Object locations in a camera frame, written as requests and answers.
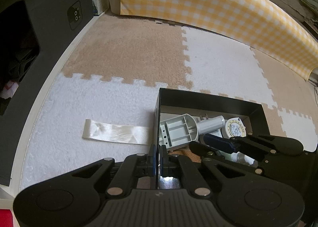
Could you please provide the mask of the grey cylinder plug adapter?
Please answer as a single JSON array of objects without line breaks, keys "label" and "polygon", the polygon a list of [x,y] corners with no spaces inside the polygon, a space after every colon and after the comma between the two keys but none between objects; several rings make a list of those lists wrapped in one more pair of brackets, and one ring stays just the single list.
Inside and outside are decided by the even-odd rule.
[{"label": "grey cylinder plug adapter", "polygon": [[225,119],[222,115],[202,120],[197,123],[198,134],[207,134],[225,126]]}]

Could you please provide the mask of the black cardboard box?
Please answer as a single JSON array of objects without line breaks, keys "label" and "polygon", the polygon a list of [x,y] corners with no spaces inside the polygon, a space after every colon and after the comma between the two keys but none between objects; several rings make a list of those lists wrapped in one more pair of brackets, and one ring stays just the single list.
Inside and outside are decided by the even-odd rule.
[{"label": "black cardboard box", "polygon": [[156,145],[155,175],[150,178],[150,186],[158,187],[159,180],[159,124],[160,121],[180,114],[190,114],[197,118],[210,118],[222,115],[224,118],[240,117],[247,132],[253,134],[270,134],[263,106],[258,103],[243,101],[229,97],[160,88],[154,112],[153,143]]}]

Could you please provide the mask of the white tissue box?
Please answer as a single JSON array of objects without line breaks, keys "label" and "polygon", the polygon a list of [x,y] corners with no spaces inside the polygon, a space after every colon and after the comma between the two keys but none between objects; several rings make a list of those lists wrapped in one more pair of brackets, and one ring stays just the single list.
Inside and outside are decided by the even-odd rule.
[{"label": "white tissue box", "polygon": [[92,5],[94,16],[99,16],[101,13],[109,9],[108,0],[92,0]]}]

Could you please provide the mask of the black shelf panel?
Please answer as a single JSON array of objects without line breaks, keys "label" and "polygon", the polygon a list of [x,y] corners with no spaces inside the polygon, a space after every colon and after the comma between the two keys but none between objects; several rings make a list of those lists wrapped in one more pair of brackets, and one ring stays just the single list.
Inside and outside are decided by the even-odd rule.
[{"label": "black shelf panel", "polygon": [[[77,1],[82,20],[71,30],[67,10]],[[1,0],[1,85],[18,83],[1,107],[2,185],[10,185],[20,135],[42,85],[92,16],[92,0]]]}]

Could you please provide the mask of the grey divided tray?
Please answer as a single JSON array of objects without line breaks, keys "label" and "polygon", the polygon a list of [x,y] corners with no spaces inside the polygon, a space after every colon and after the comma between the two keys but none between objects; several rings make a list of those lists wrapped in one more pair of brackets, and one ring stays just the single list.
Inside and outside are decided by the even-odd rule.
[{"label": "grey divided tray", "polygon": [[195,119],[189,114],[179,115],[160,122],[159,145],[167,150],[175,150],[198,140]]}]

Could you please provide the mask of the white foam mat tile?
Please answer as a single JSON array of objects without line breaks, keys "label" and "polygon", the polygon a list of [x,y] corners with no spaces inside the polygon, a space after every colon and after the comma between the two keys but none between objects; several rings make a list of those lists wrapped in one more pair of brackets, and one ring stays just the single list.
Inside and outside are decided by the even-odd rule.
[{"label": "white foam mat tile", "polygon": [[192,91],[209,91],[246,101],[277,106],[268,80],[250,47],[225,36],[192,27],[182,27],[183,44],[191,69],[186,80]]}]

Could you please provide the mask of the yellow checkered blanket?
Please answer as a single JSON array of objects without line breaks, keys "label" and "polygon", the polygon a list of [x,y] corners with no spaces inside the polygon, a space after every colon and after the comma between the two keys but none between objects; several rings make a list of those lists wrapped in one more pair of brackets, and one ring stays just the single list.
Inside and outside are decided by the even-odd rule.
[{"label": "yellow checkered blanket", "polygon": [[222,34],[264,52],[305,80],[317,68],[317,41],[269,0],[120,0],[120,13]]}]

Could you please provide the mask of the black wall socket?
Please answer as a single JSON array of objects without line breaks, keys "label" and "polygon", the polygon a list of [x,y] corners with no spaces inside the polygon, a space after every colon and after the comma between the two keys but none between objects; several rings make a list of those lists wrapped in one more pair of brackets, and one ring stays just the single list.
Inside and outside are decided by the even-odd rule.
[{"label": "black wall socket", "polygon": [[67,18],[70,25],[71,30],[77,28],[79,23],[82,20],[81,13],[81,4],[80,1],[75,2],[68,10],[67,10]]}]

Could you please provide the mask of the round cork coaster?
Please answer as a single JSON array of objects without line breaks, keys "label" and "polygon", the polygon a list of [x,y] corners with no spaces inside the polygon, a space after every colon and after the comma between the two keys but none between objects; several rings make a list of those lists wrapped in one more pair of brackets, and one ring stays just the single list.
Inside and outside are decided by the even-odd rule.
[{"label": "round cork coaster", "polygon": [[169,151],[168,154],[169,155],[175,155],[175,154],[184,155],[189,157],[191,161],[193,162],[197,162],[197,163],[201,162],[201,157],[192,153],[192,151],[188,147],[183,147],[181,149]]}]

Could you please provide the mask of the brown foam mat tile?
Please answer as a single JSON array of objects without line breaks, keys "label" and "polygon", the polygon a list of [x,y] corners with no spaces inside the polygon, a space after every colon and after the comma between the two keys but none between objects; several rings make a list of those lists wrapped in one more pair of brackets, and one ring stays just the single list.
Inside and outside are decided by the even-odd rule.
[{"label": "brown foam mat tile", "polygon": [[191,89],[183,33],[181,26],[168,23],[103,15],[80,40],[62,72],[69,78],[98,75],[106,82],[118,77],[126,84],[141,80],[150,87],[163,83]]}]

